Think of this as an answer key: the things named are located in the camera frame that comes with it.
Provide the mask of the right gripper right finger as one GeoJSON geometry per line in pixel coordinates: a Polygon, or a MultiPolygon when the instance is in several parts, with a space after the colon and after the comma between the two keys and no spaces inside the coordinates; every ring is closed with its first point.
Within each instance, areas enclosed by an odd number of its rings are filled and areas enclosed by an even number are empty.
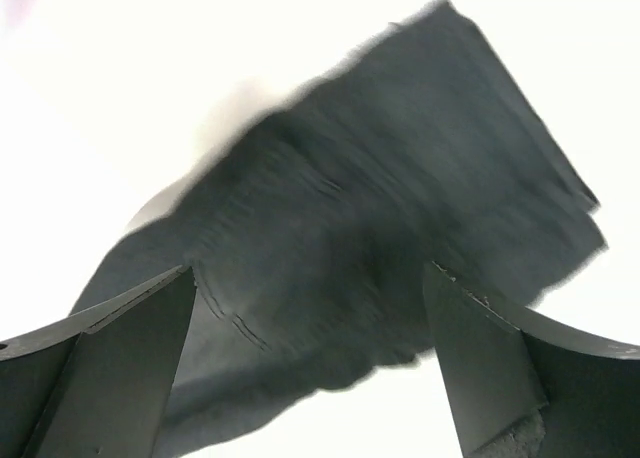
{"type": "Polygon", "coordinates": [[[423,284],[463,456],[638,456],[638,346],[476,295],[435,264],[423,284]]]}

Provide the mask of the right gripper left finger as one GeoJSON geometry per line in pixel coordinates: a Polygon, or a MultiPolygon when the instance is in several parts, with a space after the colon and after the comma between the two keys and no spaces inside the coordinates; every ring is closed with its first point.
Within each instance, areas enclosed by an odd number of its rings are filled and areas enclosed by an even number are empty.
{"type": "Polygon", "coordinates": [[[176,267],[1,344],[4,457],[151,456],[195,298],[176,267]]]}

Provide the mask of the black trousers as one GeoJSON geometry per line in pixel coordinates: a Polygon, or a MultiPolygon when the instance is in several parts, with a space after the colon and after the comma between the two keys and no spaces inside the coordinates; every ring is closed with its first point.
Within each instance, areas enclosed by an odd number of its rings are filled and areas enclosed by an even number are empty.
{"type": "Polygon", "coordinates": [[[523,304],[602,250],[597,198],[448,0],[250,128],[121,239],[85,309],[178,265],[190,328],[154,447],[181,457],[430,347],[430,263],[523,304]]]}

